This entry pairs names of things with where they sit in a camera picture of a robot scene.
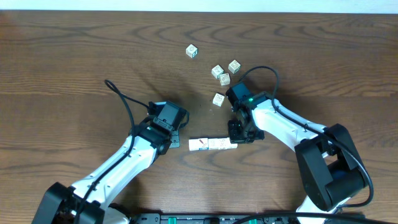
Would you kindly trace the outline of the wooden block with red mark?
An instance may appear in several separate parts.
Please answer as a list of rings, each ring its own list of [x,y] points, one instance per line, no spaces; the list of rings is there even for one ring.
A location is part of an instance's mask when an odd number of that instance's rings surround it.
[[[200,138],[198,141],[200,143],[200,146],[198,147],[200,151],[209,150],[208,138]]]

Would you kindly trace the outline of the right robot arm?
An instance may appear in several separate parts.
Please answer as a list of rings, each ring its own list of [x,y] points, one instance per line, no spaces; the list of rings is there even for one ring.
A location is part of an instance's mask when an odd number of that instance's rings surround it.
[[[291,112],[268,93],[229,89],[226,97],[237,119],[228,123],[233,144],[263,140],[269,133],[294,151],[307,196],[299,213],[319,213],[320,218],[300,217],[300,223],[324,223],[325,215],[345,207],[365,187],[373,186],[348,130],[328,128]]]

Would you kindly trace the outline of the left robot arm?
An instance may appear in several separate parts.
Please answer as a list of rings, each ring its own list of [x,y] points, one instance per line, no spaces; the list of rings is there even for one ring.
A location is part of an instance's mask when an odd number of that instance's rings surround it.
[[[113,200],[137,174],[167,152],[180,128],[180,124],[169,126],[153,116],[146,118],[91,174],[69,187],[59,182],[49,187],[33,223],[130,223],[130,215]]]

